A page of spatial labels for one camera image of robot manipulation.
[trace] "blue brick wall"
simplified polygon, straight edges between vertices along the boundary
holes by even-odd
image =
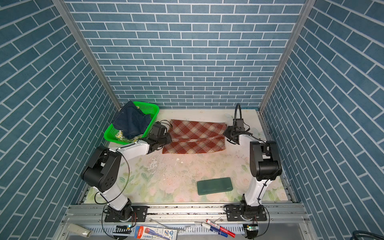
[[[265,109],[319,239],[384,235],[383,13],[317,0]]]
[[[115,112],[50,0],[0,0],[0,239],[55,233]]]
[[[304,0],[66,1],[122,103],[256,108]]]

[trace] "plaid fabric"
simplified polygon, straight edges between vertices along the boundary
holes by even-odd
[[[172,143],[164,146],[163,153],[193,154],[218,152],[225,149],[223,122],[195,122],[172,119],[169,130]]]

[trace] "blue marker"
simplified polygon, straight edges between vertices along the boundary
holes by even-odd
[[[205,222],[203,222],[201,225],[202,225],[203,228],[209,229],[212,232],[215,232],[215,233],[217,233],[217,234],[219,234],[219,235],[221,235],[223,237],[228,237],[228,234],[226,234],[225,232],[222,232],[222,231],[220,231],[220,229],[217,229],[217,228],[215,228],[215,227],[213,227],[213,226],[211,226],[211,225],[209,225],[209,224],[207,224]]]

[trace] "green rectangular case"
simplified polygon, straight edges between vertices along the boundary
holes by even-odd
[[[197,182],[197,194],[205,195],[218,192],[232,191],[232,182],[230,177],[202,180]]]

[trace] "green plastic basket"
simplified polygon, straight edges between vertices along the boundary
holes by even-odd
[[[144,114],[150,114],[151,115],[151,122],[149,123],[147,129],[145,130],[143,137],[148,136],[149,132],[152,129],[153,124],[156,122],[157,114],[159,113],[159,107],[155,104],[152,103],[144,103],[144,102],[139,102],[139,101],[134,101],[133,104],[135,106],[138,106],[139,109],[144,113]],[[118,140],[115,135],[119,132],[119,130],[115,129],[112,124],[107,128],[107,130],[104,132],[104,139],[109,141],[109,142],[115,142],[118,144],[127,144],[131,142],[123,142]]]

